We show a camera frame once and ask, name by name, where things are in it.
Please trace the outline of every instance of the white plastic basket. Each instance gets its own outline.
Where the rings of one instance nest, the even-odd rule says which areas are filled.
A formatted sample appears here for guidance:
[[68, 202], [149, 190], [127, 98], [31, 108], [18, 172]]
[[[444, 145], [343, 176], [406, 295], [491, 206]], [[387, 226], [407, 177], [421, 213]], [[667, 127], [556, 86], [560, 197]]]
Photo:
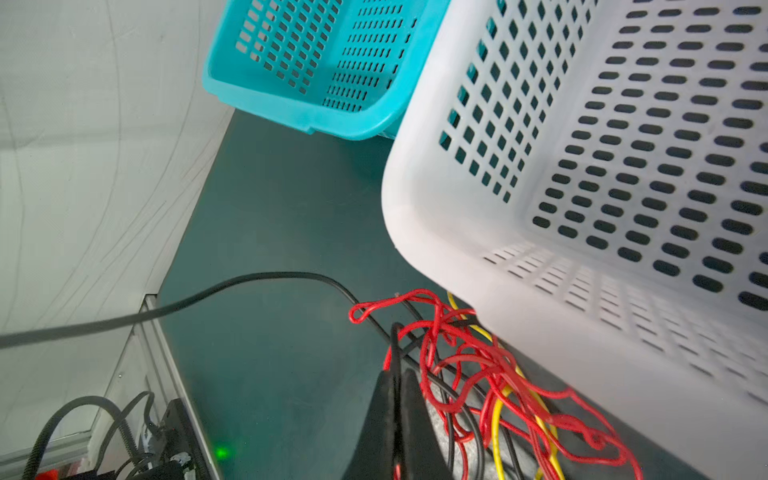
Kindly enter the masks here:
[[453, 0], [384, 176], [413, 266], [713, 478], [768, 478], [767, 26]]

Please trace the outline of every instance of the plastic basket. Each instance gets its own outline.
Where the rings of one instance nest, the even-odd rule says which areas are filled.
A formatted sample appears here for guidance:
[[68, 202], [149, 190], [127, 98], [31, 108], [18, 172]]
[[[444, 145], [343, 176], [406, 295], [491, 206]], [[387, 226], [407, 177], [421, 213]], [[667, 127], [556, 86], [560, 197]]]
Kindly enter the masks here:
[[230, 0], [203, 86], [297, 130], [393, 136], [449, 0]]
[[714, 478], [766, 478], [768, 8], [454, 0], [386, 167], [402, 255]]

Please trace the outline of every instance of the turquoise plastic basket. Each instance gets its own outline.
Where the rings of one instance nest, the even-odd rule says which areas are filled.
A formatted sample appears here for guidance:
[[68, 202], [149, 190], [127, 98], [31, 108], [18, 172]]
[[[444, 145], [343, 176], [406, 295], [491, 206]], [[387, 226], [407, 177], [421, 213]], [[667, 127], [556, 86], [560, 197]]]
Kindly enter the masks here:
[[230, 0], [203, 86], [271, 121], [394, 136], [450, 0]]

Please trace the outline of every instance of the cable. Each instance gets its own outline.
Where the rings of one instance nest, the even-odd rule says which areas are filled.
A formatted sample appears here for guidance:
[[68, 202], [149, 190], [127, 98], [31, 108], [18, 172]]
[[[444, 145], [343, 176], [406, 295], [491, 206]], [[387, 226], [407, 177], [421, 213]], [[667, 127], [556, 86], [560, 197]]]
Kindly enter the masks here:
[[[419, 311], [408, 300], [406, 300], [402, 304], [403, 304], [403, 306], [405, 306], [406, 310], [408, 310], [411, 313], [411, 315], [413, 316], [415, 321], [421, 322], [422, 320], [424, 320], [424, 317], [422, 317], [422, 314], [419, 313]], [[416, 348], [417, 346], [421, 346], [421, 339], [423, 339], [423, 336], [419, 337], [418, 339], [414, 339], [413, 341], [411, 341], [411, 343], [408, 345], [409, 350], [407, 352], [405, 352], [405, 353], [410, 352], [411, 351], [410, 349]], [[440, 375], [438, 375], [438, 377], [440, 377], [441, 380], [444, 380], [442, 372], [440, 372]], [[441, 397], [441, 400], [444, 403], [448, 402], [448, 394], [445, 393], [442, 390], [440, 390], [440, 397]], [[455, 437], [455, 429], [453, 428], [453, 415], [448, 414], [447, 417], [448, 417], [448, 420], [446, 422], [446, 426], [448, 427], [448, 438], [449, 438], [449, 441], [448, 441], [448, 467], [449, 467], [450, 471], [453, 472], [453, 464], [454, 464], [455, 456], [456, 456], [456, 441], [455, 441], [455, 438], [454, 438]]]
[[129, 478], [133, 478], [138, 472], [141, 472], [145, 467], [147, 467], [147, 465], [152, 463], [152, 460], [154, 460], [154, 458], [148, 457], [148, 458], [145, 458], [144, 460], [142, 460], [141, 462], [138, 462], [136, 464], [136, 466], [134, 467], [134, 469], [131, 470], [128, 473], [128, 475], [125, 476], [125, 480], [128, 480]]
[[112, 440], [112, 436], [114, 435], [114, 431], [117, 430], [120, 423], [125, 422], [125, 419], [131, 414], [131, 411], [133, 411], [134, 408], [136, 408], [136, 405], [143, 399], [144, 397], [147, 397], [147, 402], [144, 404], [144, 423], [147, 425], [147, 428], [150, 432], [152, 432], [152, 435], [155, 438], [162, 437], [163, 433], [161, 430], [155, 425], [152, 420], [150, 419], [150, 412], [152, 410], [152, 405], [154, 403], [154, 393], [145, 391], [142, 393], [139, 393], [134, 397], [133, 400], [131, 400], [123, 409], [122, 412], [120, 412], [120, 415], [118, 418], [116, 418], [112, 425], [110, 425], [109, 430], [107, 430], [107, 435], [104, 436], [104, 440], [101, 441], [101, 447], [99, 447], [98, 451], [98, 457], [96, 459], [96, 465], [94, 467], [94, 470], [98, 472], [99, 468], [101, 467], [101, 463], [104, 461], [104, 456], [107, 453], [107, 448], [109, 447], [109, 443]]
[[133, 463], [133, 462], [140, 462], [144, 458], [147, 458], [148, 456], [151, 456], [151, 455], [152, 455], [151, 453], [144, 453], [141, 456], [129, 458], [128, 460], [123, 462], [123, 465], [120, 465], [120, 467], [118, 467], [118, 469], [114, 471], [114, 477], [113, 478], [115, 478], [115, 480], [117, 480], [117, 478], [120, 476], [120, 474], [123, 472], [123, 470], [125, 470], [125, 468], [127, 466], [129, 466], [131, 463]]
[[[27, 458], [27, 464], [24, 467], [22, 480], [32, 480], [37, 475], [38, 470], [40, 469], [40, 463], [43, 459], [43, 454], [45, 453], [45, 448], [48, 446], [48, 442], [51, 441], [51, 436], [53, 435], [54, 430], [56, 430], [59, 422], [72, 410], [88, 405], [97, 406], [105, 410], [113, 419], [118, 419], [121, 415], [118, 406], [116, 406], [110, 399], [100, 396], [84, 396], [68, 402], [53, 414], [40, 431], [40, 434], [35, 441], [35, 446], [32, 447], [29, 458]], [[140, 453], [136, 449], [136, 445], [134, 445], [131, 428], [124, 420], [120, 422], [118, 428], [123, 437], [125, 449], [128, 450], [128, 456], [131, 458], [139, 457]]]
[[[447, 294], [448, 294], [448, 302], [451, 304], [451, 307], [453, 307], [454, 310], [458, 310], [458, 304], [456, 303], [456, 299], [454, 298], [453, 293], [447, 292]], [[483, 335], [491, 343], [495, 342], [493, 336], [487, 330], [483, 329], [482, 327], [480, 327], [478, 325], [473, 325], [472, 328], [473, 328], [474, 331], [476, 331], [476, 332], [480, 333], [481, 335]], [[520, 366], [515, 366], [515, 372], [518, 375], [520, 375], [522, 378], [525, 378], [525, 374], [523, 373], [523, 371], [520, 368]], [[509, 390], [508, 392], [505, 392], [505, 389], [504, 389], [504, 390], [502, 390], [502, 393], [504, 393], [505, 396], [508, 396], [511, 393], [511, 390]], [[549, 413], [549, 409], [545, 405], [544, 400], [541, 399], [540, 395], [537, 394], [536, 392], [531, 392], [531, 395], [536, 400], [536, 402], [538, 402], [539, 405], [541, 405], [541, 407], [544, 410], [546, 410], [547, 413]], [[504, 406], [504, 403], [500, 399], [496, 401], [496, 404], [495, 404], [494, 410], [493, 410], [492, 423], [491, 423], [491, 431], [495, 432], [495, 434], [492, 434], [492, 442], [493, 442], [493, 446], [494, 446], [494, 461], [495, 461], [495, 464], [496, 464], [496, 473], [498, 474], [499, 480], [504, 480], [504, 470], [502, 469], [502, 464], [501, 464], [502, 457], [501, 457], [501, 453], [498, 451], [499, 450], [499, 446], [498, 446], [498, 423], [501, 420], [501, 413], [502, 413], [503, 406]], [[545, 425], [545, 423], [540, 418], [538, 418], [538, 417], [535, 417], [535, 418], [536, 418], [536, 423], [538, 423], [538, 426], [540, 426], [542, 429], [549, 428], [549, 430], [551, 431], [552, 435], [554, 435], [555, 438], [558, 437], [558, 430], [554, 426], [549, 425], [547, 427]], [[559, 480], [565, 480], [565, 476], [563, 474], [563, 469], [560, 466], [560, 461], [558, 460], [558, 450], [557, 450], [557, 448], [554, 445], [551, 445], [550, 448], [551, 448], [551, 454], [550, 454], [550, 457], [549, 457], [549, 462], [552, 464], [552, 466], [554, 467], [555, 471], [558, 473]], [[539, 469], [538, 472], [536, 473], [536, 477], [538, 478], [540, 474], [543, 474], [543, 471], [541, 469]], [[518, 477], [522, 478], [522, 472], [518, 471]]]
[[[211, 288], [207, 288], [201, 292], [195, 293], [183, 300], [172, 303], [171, 305], [162, 306], [155, 310], [149, 310], [142, 313], [134, 313], [132, 315], [119, 316], [112, 319], [98, 320], [97, 322], [79, 323], [77, 325], [64, 325], [54, 326], [47, 329], [29, 330], [27, 332], [8, 333], [0, 336], [0, 349], [7, 349], [12, 346], [31, 345], [32, 343], [49, 342], [51, 340], [69, 339], [76, 336], [93, 335], [94, 333], [107, 332], [109, 330], [119, 329], [124, 326], [135, 325], [137, 323], [146, 322], [148, 320], [160, 318], [162, 316], [170, 315], [171, 313], [178, 312], [189, 306], [194, 305], [207, 297], [219, 293], [222, 290], [226, 290], [232, 286], [240, 285], [241, 283], [255, 282], [258, 280], [285, 280], [285, 279], [302, 279], [302, 280], [315, 280], [325, 283], [336, 288], [346, 297], [352, 304], [358, 303], [358, 300], [347, 290], [344, 285], [329, 278], [325, 275], [319, 275], [318, 273], [308, 272], [265, 272], [265, 273], [250, 273], [248, 275], [235, 276], [228, 280], [224, 280]], [[371, 324], [376, 329], [376, 332], [383, 338], [389, 341], [389, 334], [382, 328], [382, 326], [371, 319]]]
[[[455, 310], [450, 306], [445, 305], [433, 292], [419, 289], [395, 298], [357, 304], [350, 309], [349, 320], [355, 324], [363, 323], [368, 316], [376, 310], [401, 303], [403, 300], [427, 303], [435, 307], [435, 315], [432, 320], [409, 324], [404, 329], [400, 330], [399, 339], [402, 340], [409, 332], [412, 332], [415, 329], [429, 328], [428, 334], [423, 337], [419, 357], [422, 373], [422, 394], [425, 399], [441, 413], [441, 417], [444, 420], [446, 414], [457, 413], [466, 406], [465, 402], [468, 398], [468, 394], [477, 382], [486, 381], [491, 387], [491, 392], [488, 393], [482, 410], [473, 411], [480, 415], [479, 426], [483, 435], [486, 435], [484, 436], [485, 442], [490, 442], [491, 440], [492, 406], [495, 401], [499, 399], [504, 403], [506, 408], [510, 409], [525, 423], [528, 432], [520, 430], [501, 419], [499, 419], [500, 423], [505, 428], [516, 435], [519, 435], [531, 444], [535, 458], [547, 480], [556, 480], [559, 477], [557, 469], [552, 465], [549, 458], [554, 448], [557, 448], [565, 458], [572, 460], [573, 462], [610, 466], [620, 466], [629, 463], [630, 467], [633, 469], [635, 478], [637, 480], [643, 478], [642, 469], [637, 463], [636, 458], [632, 455], [632, 452], [627, 446], [618, 438], [613, 426], [606, 420], [604, 415], [596, 410], [595, 407], [585, 402], [571, 387], [566, 387], [564, 390], [557, 392], [536, 386], [516, 371], [515, 367], [518, 365], [517, 360], [511, 352], [498, 346], [498, 340], [494, 336], [492, 336], [492, 344], [489, 345], [475, 337], [470, 328], [459, 328], [452, 325], [452, 322], [456, 321], [461, 315], [475, 315], [474, 310]], [[456, 347], [456, 354], [443, 359], [440, 362], [435, 362], [437, 340], [440, 336], [442, 336], [450, 346]], [[384, 361], [385, 369], [388, 368], [388, 365], [391, 362], [391, 357], [392, 351], [389, 350]], [[463, 387], [459, 391], [458, 387], [463, 378], [461, 373], [463, 362], [471, 362], [478, 365], [480, 371], [466, 379], [463, 382]], [[452, 388], [458, 392], [458, 398], [453, 402], [444, 403], [437, 400], [430, 385], [432, 384], [432, 378], [449, 364], [453, 364], [458, 373], [452, 386]], [[502, 389], [506, 386], [511, 387], [515, 392], [516, 400], [519, 404], [514, 403], [502, 393]], [[549, 399], [572, 400], [585, 412], [598, 420], [605, 430], [589, 427], [579, 418], [572, 415], [559, 413], [555, 415], [550, 413], [546, 409], [546, 405], [543, 404], [543, 401], [535, 398], [534, 394], [537, 396], [545, 396]], [[540, 426], [538, 424], [537, 417], [545, 424], [545, 426]], [[546, 424], [558, 429], [566, 429], [577, 435], [582, 435], [584, 441], [596, 451], [604, 450], [609, 445], [612, 445], [617, 448], [618, 455], [615, 458], [575, 455], [560, 443], [557, 436], [551, 433]]]
[[[456, 298], [454, 298], [453, 293], [449, 291], [446, 291], [446, 293], [448, 294], [448, 302], [451, 304], [451, 307], [454, 310], [458, 310], [458, 304], [456, 303]], [[466, 319], [466, 315], [461, 315], [460, 318]], [[490, 340], [491, 343], [493, 343], [493, 337], [491, 336], [491, 334], [488, 333], [485, 329], [481, 328], [480, 325], [472, 325], [470, 327], [474, 331], [483, 335], [486, 339]], [[522, 375], [522, 371], [519, 369], [519, 367], [517, 368], [517, 370]], [[494, 413], [493, 422], [491, 424], [492, 432], [495, 432], [495, 433], [492, 433], [493, 459], [494, 459], [494, 463], [496, 466], [496, 473], [499, 477], [499, 480], [504, 480], [502, 454], [499, 450], [499, 445], [498, 445], [498, 425], [499, 425], [498, 421], [501, 420], [502, 406], [503, 404], [501, 402], [496, 402], [496, 405], [494, 407], [494, 412], [493, 412]], [[505, 440], [505, 443], [507, 444], [507, 450], [509, 450], [509, 456], [515, 468], [515, 474], [518, 480], [523, 480], [523, 471], [522, 471], [522, 468], [520, 467], [520, 461], [518, 460], [518, 453], [515, 450], [515, 446], [512, 444], [512, 438], [509, 435], [509, 431], [507, 429], [504, 430], [504, 440]]]
[[[415, 365], [415, 368], [419, 367], [419, 364], [413, 360], [410, 356], [404, 356], [403, 359], [410, 364], [413, 362]], [[434, 375], [431, 372], [427, 372], [427, 376], [432, 381], [433, 384], [437, 385], [438, 388], [440, 388], [443, 392], [448, 394], [452, 399], [457, 400], [459, 398], [459, 394], [452, 389], [447, 383], [443, 382], [438, 376]], [[469, 428], [472, 430], [472, 434], [475, 440], [475, 446], [478, 451], [478, 464], [476, 465], [477, 469], [475, 470], [475, 480], [482, 480], [483, 475], [485, 474], [485, 455], [483, 454], [483, 444], [482, 444], [482, 435], [480, 434], [480, 427], [478, 426], [477, 421], [475, 420], [475, 417], [473, 416], [472, 412], [469, 410], [469, 407], [464, 405], [462, 407], [462, 413], [464, 414], [464, 420], [469, 424]]]
[[[421, 318], [421, 315], [419, 314], [418, 311], [416, 311], [416, 309], [413, 308], [413, 306], [411, 306], [411, 309], [409, 309], [409, 310], [412, 312], [412, 315], [415, 318]], [[402, 329], [402, 325], [400, 323], [393, 323], [393, 325], [392, 325], [392, 335], [390, 337], [390, 343], [389, 343], [390, 349], [391, 349], [390, 351], [395, 353], [392, 356], [392, 362], [389, 365], [389, 370], [392, 372], [393, 375], [397, 375], [397, 376], [399, 376], [399, 371], [400, 371], [399, 361], [400, 361], [401, 358], [404, 359], [409, 365], [413, 366], [416, 369], [419, 369], [419, 364], [417, 362], [415, 362], [415, 360], [412, 359], [409, 355], [407, 355], [405, 352], [403, 352], [402, 349], [400, 349], [400, 346], [399, 346], [399, 336], [397, 334], [397, 332], [400, 331], [400, 329]], [[417, 343], [417, 342], [418, 342], [418, 339], [415, 339], [412, 342], [412, 344], [413, 343]], [[442, 388], [443, 386], [447, 386], [447, 384], [445, 384], [445, 382], [443, 381], [442, 373], [440, 373], [439, 376], [436, 376], [436, 378], [441, 383], [441, 385], [439, 385], [439, 388], [440, 388], [440, 392], [442, 394], [442, 398], [446, 398], [446, 396], [450, 395], [450, 393]], [[470, 427], [472, 427], [472, 422], [474, 422], [475, 419], [472, 417], [472, 413], [469, 410], [467, 410], [465, 412], [465, 417], [467, 418], [468, 422], [470, 422]], [[450, 439], [449, 440], [449, 467], [450, 467], [451, 471], [453, 471], [453, 460], [454, 460], [453, 456], [455, 455], [455, 453], [451, 452], [451, 450], [454, 450], [455, 442], [453, 441], [454, 434], [453, 434], [453, 422], [452, 421], [450, 422], [449, 431], [450, 431], [450, 436], [449, 436], [449, 439]], [[476, 441], [477, 441], [477, 445], [476, 446], [477, 446], [477, 449], [478, 449], [478, 470], [475, 473], [475, 480], [482, 480], [482, 477], [483, 477], [483, 474], [484, 474], [483, 471], [485, 470], [485, 457], [482, 454], [482, 443], [478, 439], [480, 439], [480, 437], [476, 437]], [[459, 448], [462, 450], [462, 458], [464, 460], [464, 465], [463, 465], [464, 474], [462, 475], [462, 479], [465, 479], [466, 475], [468, 474], [468, 465], [467, 465], [466, 451], [464, 450], [463, 445], [460, 445]]]
[[[508, 396], [512, 393], [512, 389], [508, 386], [504, 387], [502, 393]], [[491, 420], [491, 443], [493, 444], [493, 462], [496, 466], [496, 475], [499, 480], [504, 480], [504, 466], [502, 464], [502, 449], [498, 444], [498, 426], [502, 420], [502, 408], [504, 404], [501, 401], [497, 401], [493, 407], [493, 417]]]

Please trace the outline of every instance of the tangled wire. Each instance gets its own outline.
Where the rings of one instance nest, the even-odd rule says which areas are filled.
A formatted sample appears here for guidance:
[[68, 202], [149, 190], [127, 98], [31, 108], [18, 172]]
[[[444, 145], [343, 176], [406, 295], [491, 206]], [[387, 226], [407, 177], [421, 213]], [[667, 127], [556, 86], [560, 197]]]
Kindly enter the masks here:
[[[462, 316], [475, 315], [474, 310], [455, 309], [443, 303], [433, 292], [419, 289], [395, 298], [377, 302], [358, 303], [349, 311], [349, 320], [352, 323], [362, 323], [376, 310], [405, 301], [427, 303], [435, 307], [432, 320], [410, 323], [399, 331], [399, 339], [402, 340], [405, 336], [411, 334], [413, 330], [428, 330], [423, 336], [419, 356], [421, 390], [424, 398], [435, 407], [442, 418], [446, 433], [449, 431], [449, 415], [459, 413], [465, 407], [465, 402], [472, 387], [478, 382], [486, 381], [490, 386], [490, 390], [485, 397], [482, 408], [470, 408], [472, 413], [479, 416], [478, 423], [484, 446], [488, 447], [492, 443], [492, 419], [495, 417], [496, 421], [503, 428], [515, 433], [531, 445], [534, 456], [546, 480], [562, 478], [562, 473], [556, 468], [556, 465], [559, 467], [559, 464], [551, 460], [554, 458], [554, 452], [561, 452], [565, 458], [573, 462], [586, 464], [618, 467], [629, 462], [634, 470], [635, 478], [637, 480], [643, 478], [641, 467], [637, 463], [636, 458], [619, 439], [618, 434], [608, 420], [598, 410], [586, 403], [571, 387], [567, 387], [560, 392], [552, 392], [534, 385], [522, 375], [515, 357], [509, 351], [499, 346], [496, 336], [489, 335], [491, 343], [488, 344], [476, 338], [469, 326], [457, 327], [452, 325]], [[456, 348], [456, 353], [437, 361], [436, 353], [440, 336], [451, 347]], [[392, 349], [390, 348], [384, 360], [384, 370], [389, 369], [391, 360]], [[462, 370], [466, 369], [465, 364], [467, 363], [478, 365], [480, 371], [463, 379]], [[432, 381], [428, 376], [428, 372], [438, 375], [448, 365], [455, 367], [456, 374], [452, 388], [459, 395], [455, 401], [442, 402], [435, 397], [432, 391]], [[584, 411], [595, 417], [605, 427], [605, 431], [589, 427], [579, 418], [572, 415], [550, 413], [539, 396], [557, 400], [571, 399], [583, 408]], [[501, 401], [503, 406], [523, 421], [528, 430], [527, 432], [517, 428], [510, 422], [498, 419], [498, 413], [494, 415], [494, 405], [498, 401]], [[454, 441], [459, 447], [464, 463], [462, 480], [466, 480], [468, 477], [468, 466], [465, 444], [473, 441], [475, 437], [472, 432], [462, 428], [457, 422], [452, 427]], [[601, 451], [612, 445], [618, 450], [618, 455], [615, 458], [575, 455], [560, 443], [556, 435], [556, 429], [568, 430], [582, 435], [584, 441], [595, 451]], [[498, 440], [494, 447], [498, 450]]]

